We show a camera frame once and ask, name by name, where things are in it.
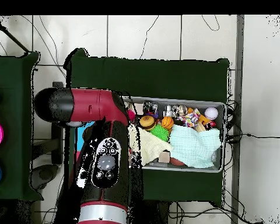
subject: yellow cloth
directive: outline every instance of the yellow cloth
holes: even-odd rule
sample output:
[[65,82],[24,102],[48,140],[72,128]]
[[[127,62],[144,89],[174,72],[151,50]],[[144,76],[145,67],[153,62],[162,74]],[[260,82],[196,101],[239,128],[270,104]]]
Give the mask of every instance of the yellow cloth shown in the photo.
[[[173,148],[169,143],[157,138],[148,131],[138,129],[140,133],[141,164],[143,166],[158,158],[163,151],[172,151]],[[128,135],[131,149],[134,152],[139,151],[137,129],[134,124],[128,126]]]

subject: green tablecloth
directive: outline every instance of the green tablecloth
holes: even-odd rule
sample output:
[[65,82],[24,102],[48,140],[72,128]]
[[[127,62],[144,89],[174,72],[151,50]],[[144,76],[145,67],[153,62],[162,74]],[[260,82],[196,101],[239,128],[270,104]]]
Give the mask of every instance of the green tablecloth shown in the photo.
[[29,184],[32,154],[31,79],[39,53],[0,57],[0,199],[40,200]]
[[[66,60],[71,87],[110,89],[131,96],[167,99],[227,101],[229,61],[128,60],[86,57],[77,49]],[[71,131],[69,164],[73,164]],[[222,173],[144,170],[144,199],[160,201],[212,201],[221,205]]]

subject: white ball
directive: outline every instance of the white ball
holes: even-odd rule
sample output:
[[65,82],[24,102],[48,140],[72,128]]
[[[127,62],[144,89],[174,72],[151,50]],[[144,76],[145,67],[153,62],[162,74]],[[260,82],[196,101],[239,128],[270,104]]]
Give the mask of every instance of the white ball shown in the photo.
[[204,113],[205,117],[209,120],[214,120],[218,116],[218,114],[218,110],[214,107],[208,107]]

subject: orange basketball toy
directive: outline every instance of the orange basketball toy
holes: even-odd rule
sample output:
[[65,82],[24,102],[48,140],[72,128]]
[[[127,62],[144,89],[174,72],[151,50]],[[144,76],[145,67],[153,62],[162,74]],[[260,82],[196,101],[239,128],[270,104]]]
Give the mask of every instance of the orange basketball toy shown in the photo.
[[167,130],[171,129],[173,124],[174,124],[174,121],[169,116],[166,116],[162,119],[162,127],[164,127]]

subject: gray plastic bin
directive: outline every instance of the gray plastic bin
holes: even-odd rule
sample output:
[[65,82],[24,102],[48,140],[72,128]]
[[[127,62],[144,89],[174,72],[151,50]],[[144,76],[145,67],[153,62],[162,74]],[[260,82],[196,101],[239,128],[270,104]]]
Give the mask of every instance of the gray plastic bin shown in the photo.
[[[130,102],[130,99],[126,96],[122,97],[125,102]],[[218,110],[218,117],[215,122],[217,128],[220,130],[221,147],[213,154],[214,166],[205,169],[197,169],[187,166],[175,166],[171,163],[160,163],[158,159],[146,164],[143,169],[153,170],[170,170],[180,172],[204,172],[204,173],[218,173],[223,169],[224,157],[225,157],[225,136],[226,136],[226,120],[227,120],[227,108],[224,103],[211,102],[211,101],[192,101],[192,100],[174,100],[174,99],[158,99],[158,98],[145,98],[145,97],[131,97],[134,103],[142,104],[145,100],[158,103],[159,118],[163,117],[163,111],[165,111],[166,105],[182,104],[191,108],[198,108],[200,113],[204,115],[205,109],[208,107],[214,107]]]

